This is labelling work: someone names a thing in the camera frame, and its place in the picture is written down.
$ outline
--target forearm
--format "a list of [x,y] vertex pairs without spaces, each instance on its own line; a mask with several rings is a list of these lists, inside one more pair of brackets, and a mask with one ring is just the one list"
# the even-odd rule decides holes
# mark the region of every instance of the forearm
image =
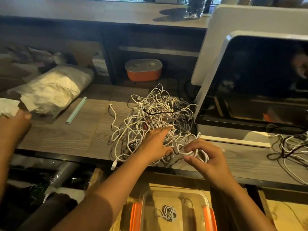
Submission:
[[7,176],[9,173],[10,160],[14,150],[10,147],[0,146],[0,201],[5,191]]
[[109,230],[147,166],[143,154],[132,155],[53,230]]
[[236,182],[222,193],[239,231],[274,231],[275,227],[247,192]]

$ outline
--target plastic container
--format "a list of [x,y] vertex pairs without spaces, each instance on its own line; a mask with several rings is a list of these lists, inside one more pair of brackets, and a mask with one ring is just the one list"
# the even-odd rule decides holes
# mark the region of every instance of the plastic container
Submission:
[[134,82],[154,81],[160,78],[163,64],[157,59],[137,59],[126,62],[125,68]]
[[[176,219],[167,221],[158,209],[173,206]],[[133,204],[130,231],[196,230],[217,231],[215,216],[206,195],[200,190],[151,187]]]

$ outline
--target hand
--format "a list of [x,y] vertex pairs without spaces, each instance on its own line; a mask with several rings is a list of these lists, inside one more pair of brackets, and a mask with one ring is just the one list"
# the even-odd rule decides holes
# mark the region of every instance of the hand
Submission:
[[19,140],[24,136],[30,127],[31,114],[21,109],[15,117],[0,117],[0,143],[1,147],[14,150]]
[[229,170],[221,148],[202,139],[197,139],[187,144],[184,149],[186,152],[201,149],[207,153],[210,158],[207,163],[203,163],[197,158],[188,155],[184,156],[184,160],[198,170],[205,179],[209,180],[212,186],[221,192],[228,193],[234,186],[234,183],[237,184]]
[[146,135],[135,154],[146,156],[148,164],[151,164],[168,153],[171,153],[173,151],[172,148],[164,146],[164,139],[171,128],[170,126],[151,130]]

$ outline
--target clear plastic container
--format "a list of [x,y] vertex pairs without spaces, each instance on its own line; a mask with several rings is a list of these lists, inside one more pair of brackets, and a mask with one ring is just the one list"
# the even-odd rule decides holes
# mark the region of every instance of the clear plastic container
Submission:
[[[176,218],[167,221],[162,207],[173,206]],[[206,195],[200,190],[151,187],[133,204],[130,231],[217,231],[215,216]]]

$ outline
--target water bottle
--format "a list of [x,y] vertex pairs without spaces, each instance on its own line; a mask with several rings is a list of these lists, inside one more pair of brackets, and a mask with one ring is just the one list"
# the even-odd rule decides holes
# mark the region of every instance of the water bottle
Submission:
[[205,3],[206,0],[188,0],[186,18],[200,18],[203,15]]

